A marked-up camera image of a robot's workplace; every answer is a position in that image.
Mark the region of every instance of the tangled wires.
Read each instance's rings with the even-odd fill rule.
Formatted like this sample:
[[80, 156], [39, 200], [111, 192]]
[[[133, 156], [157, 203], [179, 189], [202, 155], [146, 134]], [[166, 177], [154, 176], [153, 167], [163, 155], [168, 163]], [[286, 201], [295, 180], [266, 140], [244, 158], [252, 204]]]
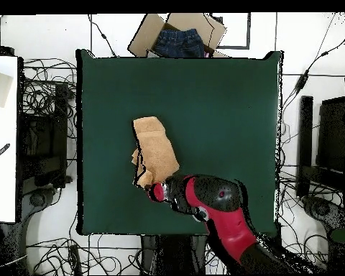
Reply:
[[[97, 241], [97, 252], [91, 251], [88, 245], [87, 247], [81, 247], [71, 236], [71, 229], [77, 219], [77, 213], [69, 228], [69, 238], [59, 238], [49, 241], [43, 241], [36, 244], [27, 246], [27, 248], [40, 247], [48, 248], [48, 250], [42, 255], [39, 262], [33, 267], [32, 272], [34, 275], [52, 275], [52, 276], [74, 276], [74, 275], [89, 275], [90, 271], [95, 267], [98, 267], [105, 275], [123, 275], [125, 270], [133, 267], [140, 272], [148, 273], [144, 270], [140, 263], [141, 254], [144, 250], [148, 249], [129, 249], [136, 250], [136, 254], [129, 255], [129, 264], [122, 267], [120, 259], [114, 256], [102, 256], [100, 253], [99, 242], [103, 236], [100, 235]], [[74, 251], [71, 250], [75, 247], [79, 251], [78, 257], [74, 255]], [[46, 271], [40, 272], [40, 267], [46, 267]]]
[[[45, 62], [57, 63], [45, 66]], [[60, 75], [53, 75], [53, 71], [70, 71], [70, 74], [63, 77]], [[31, 114], [35, 116], [48, 116], [55, 118], [55, 108], [63, 113], [67, 117], [69, 124], [67, 136], [69, 139], [73, 139], [76, 144], [76, 118], [77, 113], [75, 111], [75, 92], [76, 92], [76, 67], [74, 64], [67, 61], [57, 59], [57, 58], [48, 58], [48, 59], [34, 59], [34, 60], [25, 60], [24, 61], [24, 71], [26, 77], [24, 79], [24, 88], [23, 88], [23, 102], [22, 102], [22, 113]], [[55, 87], [59, 84], [65, 84], [68, 87], [68, 103], [67, 103], [67, 113], [56, 104], [55, 100]], [[31, 126], [30, 132], [33, 139], [29, 139], [30, 151], [32, 154], [35, 154], [38, 148], [38, 126]], [[74, 161], [76, 153], [70, 160], [70, 164]]]

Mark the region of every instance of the cable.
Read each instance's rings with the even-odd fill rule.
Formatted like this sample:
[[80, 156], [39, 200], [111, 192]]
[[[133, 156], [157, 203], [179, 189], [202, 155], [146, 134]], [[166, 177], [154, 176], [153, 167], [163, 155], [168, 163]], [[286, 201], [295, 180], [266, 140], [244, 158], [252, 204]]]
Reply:
[[318, 49], [317, 55], [316, 55], [316, 57], [314, 58], [314, 60], [316, 60], [316, 58], [318, 57], [319, 52], [321, 51], [321, 48], [322, 48], [323, 42], [325, 41], [325, 38], [326, 38], [327, 33], [328, 33], [328, 30], [330, 29], [330, 26], [331, 26], [332, 21], [334, 20], [335, 16], [336, 16], [336, 13], [333, 13], [333, 16], [332, 16], [331, 22], [330, 22], [330, 24], [329, 24], [329, 25], [328, 25], [328, 27], [327, 27], [326, 33], [325, 33], [325, 35], [323, 36], [323, 39], [322, 39], [321, 45], [319, 46], [319, 49]]
[[[325, 40], [326, 35], [327, 35], [327, 33], [328, 33], [328, 29], [327, 29], [327, 31], [326, 31], [324, 37], [323, 37], [323, 40], [322, 40], [320, 49], [322, 48], [323, 41]], [[286, 101], [285, 101], [285, 103], [284, 103], [284, 105], [283, 105], [285, 108], [283, 109], [282, 115], [281, 115], [282, 124], [285, 123], [284, 120], [283, 120], [283, 117], [284, 117], [284, 113], [285, 113], [285, 111], [286, 111], [286, 108], [294, 101], [295, 97], [296, 97], [296, 96], [299, 94], [299, 92], [304, 88], [304, 86], [305, 86], [305, 84], [306, 84], [306, 82], [307, 82], [307, 80], [308, 80], [309, 70], [312, 68], [312, 66], [316, 63], [316, 61], [317, 61], [318, 59], [322, 58], [323, 56], [326, 56], [327, 54], [329, 54], [329, 53], [332, 52], [333, 50], [339, 48], [339, 47], [340, 47], [341, 45], [343, 45], [343, 44], [345, 44], [345, 38], [344, 38], [344, 40], [343, 40], [339, 45], [333, 47], [333, 48], [330, 49], [329, 51], [325, 51], [325, 52], [323, 52], [321, 55], [318, 55], [318, 53], [317, 53], [317, 56], [316, 56], [316, 58], [314, 59], [314, 61], [309, 65], [308, 69], [305, 70], [305, 72], [299, 77], [298, 82], [296, 83], [296, 85], [295, 85], [293, 91], [290, 93], [290, 95], [288, 96], [288, 98], [286, 99]], [[287, 103], [288, 99], [289, 99], [292, 95], [294, 95], [294, 96], [293, 96], [293, 99], [292, 99], [289, 103]]]
[[88, 16], [89, 22], [90, 22], [91, 24], [96, 25], [96, 27], [97, 27], [98, 31], [100, 32], [102, 38], [104, 38], [104, 39], [106, 40], [107, 44], [109, 45], [109, 48], [110, 48], [110, 50], [111, 50], [112, 55], [113, 55], [114, 57], [117, 57], [116, 54], [115, 54], [115, 52], [112, 50], [112, 47], [110, 46], [110, 43], [109, 43], [109, 41], [107, 40], [106, 35], [100, 30], [100, 27], [97, 25], [97, 23], [95, 23], [95, 22], [93, 22], [93, 21], [91, 20], [89, 14], [88, 14], [87, 16]]
[[0, 267], [5, 267], [5, 266], [9, 266], [9, 265], [12, 265], [14, 264], [15, 262], [18, 262], [19, 260], [22, 260], [24, 258], [26, 258], [28, 256], [28, 254], [16, 259], [16, 260], [13, 260], [12, 262], [7, 262], [6, 264], [1, 264]]
[[308, 240], [311, 239], [311, 238], [313, 238], [313, 237], [320, 237], [320, 238], [322, 238], [322, 239], [324, 239], [324, 240], [326, 240], [326, 241], [328, 242], [328, 239], [327, 239], [325, 236], [320, 235], [320, 234], [314, 234], [314, 235], [308, 236], [307, 238], [305, 238], [304, 244], [303, 244], [303, 253], [304, 253], [304, 256], [305, 256], [305, 257], [308, 256], [308, 255], [307, 255], [307, 250], [306, 250], [305, 246], [306, 246]]

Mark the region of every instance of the denim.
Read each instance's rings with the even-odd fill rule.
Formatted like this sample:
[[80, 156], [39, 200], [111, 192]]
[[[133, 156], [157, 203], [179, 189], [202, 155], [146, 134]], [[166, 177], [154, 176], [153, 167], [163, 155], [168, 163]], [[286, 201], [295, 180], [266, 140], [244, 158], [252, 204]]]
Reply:
[[164, 58], [204, 58], [203, 41], [196, 29], [162, 30], [154, 51]]

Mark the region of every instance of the black cable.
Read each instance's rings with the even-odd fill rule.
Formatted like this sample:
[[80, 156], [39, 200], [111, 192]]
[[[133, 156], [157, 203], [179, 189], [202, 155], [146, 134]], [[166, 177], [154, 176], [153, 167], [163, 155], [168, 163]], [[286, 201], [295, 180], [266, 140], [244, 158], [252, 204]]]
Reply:
[[323, 39], [322, 39], [321, 45], [319, 46], [319, 49], [318, 49], [317, 55], [316, 55], [316, 57], [314, 58], [314, 60], [316, 60], [316, 58], [318, 57], [319, 52], [321, 51], [321, 48], [322, 48], [323, 42], [325, 41], [325, 38], [326, 38], [327, 33], [328, 33], [328, 30], [330, 29], [330, 26], [331, 26], [332, 21], [334, 20], [335, 16], [336, 16], [336, 13], [333, 13], [333, 16], [332, 16], [331, 22], [330, 22], [330, 24], [329, 24], [329, 25], [328, 25], [328, 27], [327, 27], [326, 33], [325, 33], [325, 35], [323, 36]]
[[50, 206], [54, 206], [57, 202], [59, 202], [60, 198], [61, 198], [61, 193], [62, 193], [63, 189], [61, 188], [60, 189], [60, 192], [59, 192], [59, 198], [57, 198], [57, 201], [55, 203], [52, 203], [50, 204]]
[[306, 250], [305, 246], [306, 246], [308, 240], [311, 239], [311, 238], [313, 238], [313, 237], [320, 237], [320, 238], [322, 238], [322, 239], [324, 239], [324, 240], [326, 240], [326, 241], [328, 242], [328, 239], [327, 239], [325, 236], [320, 235], [320, 234], [314, 234], [314, 235], [308, 236], [307, 238], [305, 238], [304, 244], [303, 244], [303, 253], [304, 253], [304, 256], [305, 256], [305, 257], [308, 256], [308, 255], [307, 255], [307, 250]]
[[97, 23], [95, 23], [95, 22], [93, 22], [93, 21], [91, 20], [89, 14], [88, 14], [87, 16], [88, 16], [89, 22], [90, 22], [91, 24], [96, 25], [96, 27], [97, 27], [98, 31], [100, 32], [102, 38], [104, 38], [104, 39], [106, 40], [107, 44], [109, 45], [109, 48], [110, 48], [110, 50], [111, 50], [112, 55], [113, 55], [114, 57], [116, 57], [116, 54], [115, 54], [114, 50], [112, 50], [112, 47], [110, 46], [110, 43], [109, 43], [109, 41], [107, 40], [106, 35], [100, 30], [100, 27], [97, 25]]

